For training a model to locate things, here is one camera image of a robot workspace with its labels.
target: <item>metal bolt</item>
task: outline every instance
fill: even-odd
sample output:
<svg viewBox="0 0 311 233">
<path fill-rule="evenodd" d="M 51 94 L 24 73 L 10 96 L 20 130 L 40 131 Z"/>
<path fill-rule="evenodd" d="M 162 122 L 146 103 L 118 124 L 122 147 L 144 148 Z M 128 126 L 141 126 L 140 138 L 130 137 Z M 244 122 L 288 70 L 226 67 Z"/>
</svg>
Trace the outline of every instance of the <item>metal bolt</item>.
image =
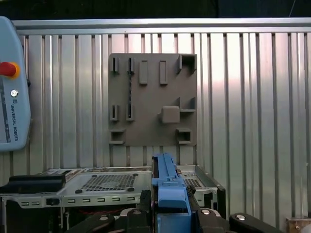
<svg viewBox="0 0 311 233">
<path fill-rule="evenodd" d="M 12 91 L 11 91 L 11 96 L 12 96 L 12 97 L 18 96 L 18 91 L 12 90 Z"/>
<path fill-rule="evenodd" d="M 244 220 L 245 220 L 245 216 L 243 216 L 243 215 L 237 215 L 237 219 L 238 219 L 238 220 L 241 220 L 241 221 L 244 221 Z"/>
<path fill-rule="evenodd" d="M 210 211 L 209 210 L 202 210 L 201 211 L 203 214 L 205 214 L 205 215 L 209 215 L 210 214 Z"/>
<path fill-rule="evenodd" d="M 100 221 L 106 221 L 106 220 L 108 220 L 108 217 L 105 216 L 105 215 L 103 215 L 99 220 L 100 220 Z"/>
</svg>

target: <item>emergency stop button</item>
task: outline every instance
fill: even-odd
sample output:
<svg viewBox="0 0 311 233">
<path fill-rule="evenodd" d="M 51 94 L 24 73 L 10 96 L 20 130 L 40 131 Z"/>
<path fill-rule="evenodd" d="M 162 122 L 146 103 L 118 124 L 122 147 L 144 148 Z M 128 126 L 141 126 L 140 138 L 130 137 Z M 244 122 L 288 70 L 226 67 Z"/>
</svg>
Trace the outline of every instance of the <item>emergency stop button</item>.
<svg viewBox="0 0 311 233">
<path fill-rule="evenodd" d="M 0 75 L 14 79 L 19 75 L 19 72 L 18 64 L 13 62 L 0 62 Z"/>
</svg>

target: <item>metal sheet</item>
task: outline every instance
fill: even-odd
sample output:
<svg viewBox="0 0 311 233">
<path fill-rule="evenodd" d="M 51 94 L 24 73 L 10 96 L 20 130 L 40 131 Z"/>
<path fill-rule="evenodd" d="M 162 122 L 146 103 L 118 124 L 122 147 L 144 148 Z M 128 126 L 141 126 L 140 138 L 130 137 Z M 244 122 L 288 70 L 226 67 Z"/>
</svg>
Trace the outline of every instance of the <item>metal sheet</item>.
<svg viewBox="0 0 311 233">
<path fill-rule="evenodd" d="M 0 181 L 45 168 L 145 166 L 156 152 L 197 163 L 227 189 L 228 212 L 285 229 L 311 207 L 311 19 L 14 22 L 25 47 L 30 145 L 0 155 Z M 198 56 L 198 144 L 110 147 L 112 52 Z"/>
</svg>

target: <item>universal robots logo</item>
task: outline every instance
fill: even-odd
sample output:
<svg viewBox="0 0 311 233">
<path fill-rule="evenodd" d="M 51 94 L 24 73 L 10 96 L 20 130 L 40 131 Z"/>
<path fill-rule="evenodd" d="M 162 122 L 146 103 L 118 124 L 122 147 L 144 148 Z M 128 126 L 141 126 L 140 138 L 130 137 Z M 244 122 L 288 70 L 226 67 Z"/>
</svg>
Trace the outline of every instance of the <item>universal robots logo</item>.
<svg viewBox="0 0 311 233">
<path fill-rule="evenodd" d="M 11 104 L 11 116 L 12 116 L 12 122 L 13 122 L 14 140 L 17 142 L 18 141 L 18 130 L 17 130 L 14 104 L 17 104 L 17 99 L 14 99 L 13 104 Z"/>
</svg>

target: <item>gray mounting plate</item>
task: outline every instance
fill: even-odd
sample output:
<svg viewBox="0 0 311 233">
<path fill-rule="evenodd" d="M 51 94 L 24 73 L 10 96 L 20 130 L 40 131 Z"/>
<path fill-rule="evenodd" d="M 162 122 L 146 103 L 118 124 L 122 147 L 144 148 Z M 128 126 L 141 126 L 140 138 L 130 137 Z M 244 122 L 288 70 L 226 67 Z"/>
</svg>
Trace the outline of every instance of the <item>gray mounting plate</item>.
<svg viewBox="0 0 311 233">
<path fill-rule="evenodd" d="M 110 144 L 196 145 L 195 54 L 111 54 Z"/>
</svg>

